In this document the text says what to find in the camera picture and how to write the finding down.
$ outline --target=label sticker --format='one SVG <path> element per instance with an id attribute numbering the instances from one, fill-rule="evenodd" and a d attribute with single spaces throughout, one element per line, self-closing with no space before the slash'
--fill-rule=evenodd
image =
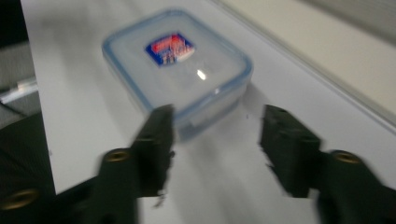
<path id="1" fill-rule="evenodd" d="M 179 33 L 172 33 L 151 42 L 146 52 L 158 65 L 179 63 L 194 52 L 194 45 Z"/>

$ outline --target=white table surface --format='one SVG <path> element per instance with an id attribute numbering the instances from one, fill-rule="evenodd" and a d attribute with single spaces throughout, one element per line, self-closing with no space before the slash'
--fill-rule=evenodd
<path id="1" fill-rule="evenodd" d="M 396 130 L 271 41 L 200 0 L 21 0 L 57 192 L 97 172 L 100 155 L 127 147 L 144 118 L 102 56 L 112 32 L 169 7 L 227 36 L 254 62 L 242 104 L 204 133 L 175 144 L 168 199 L 144 223 L 316 223 L 314 202 L 285 196 L 257 144 L 263 104 L 289 110 L 322 149 L 361 155 L 396 187 Z"/>
<path id="2" fill-rule="evenodd" d="M 335 85 L 396 125 L 395 45 L 301 0 L 214 1 L 281 41 Z"/>

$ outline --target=plastic food container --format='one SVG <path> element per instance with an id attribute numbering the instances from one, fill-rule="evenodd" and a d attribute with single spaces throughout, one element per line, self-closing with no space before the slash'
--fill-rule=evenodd
<path id="1" fill-rule="evenodd" d="M 108 37 L 103 53 L 144 113 L 172 104 L 181 140 L 235 107 L 250 59 L 182 10 L 167 10 Z"/>

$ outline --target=brass screw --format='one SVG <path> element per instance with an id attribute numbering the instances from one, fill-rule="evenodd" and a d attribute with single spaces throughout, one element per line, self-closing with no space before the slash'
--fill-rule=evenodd
<path id="1" fill-rule="evenodd" d="M 6 198 L 1 203 L 1 210 L 11 210 L 16 208 L 21 208 L 29 203 L 32 203 L 37 199 L 38 191 L 36 189 L 24 189 L 21 190 L 8 198 Z"/>
<path id="2" fill-rule="evenodd" d="M 360 163 L 361 160 L 354 156 L 353 154 L 350 153 L 345 153 L 345 152 L 338 152 L 334 155 L 334 157 L 339 160 L 339 161 L 344 161 L 348 163 Z"/>
<path id="3" fill-rule="evenodd" d="M 106 156 L 106 161 L 123 161 L 129 157 L 126 151 L 116 151 Z"/>

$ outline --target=blue container lid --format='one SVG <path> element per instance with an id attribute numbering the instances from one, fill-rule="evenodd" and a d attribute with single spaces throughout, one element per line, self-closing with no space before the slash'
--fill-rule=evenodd
<path id="1" fill-rule="evenodd" d="M 182 10 L 116 32 L 103 52 L 144 110 L 173 104 L 176 120 L 246 84 L 252 69 L 246 54 Z"/>

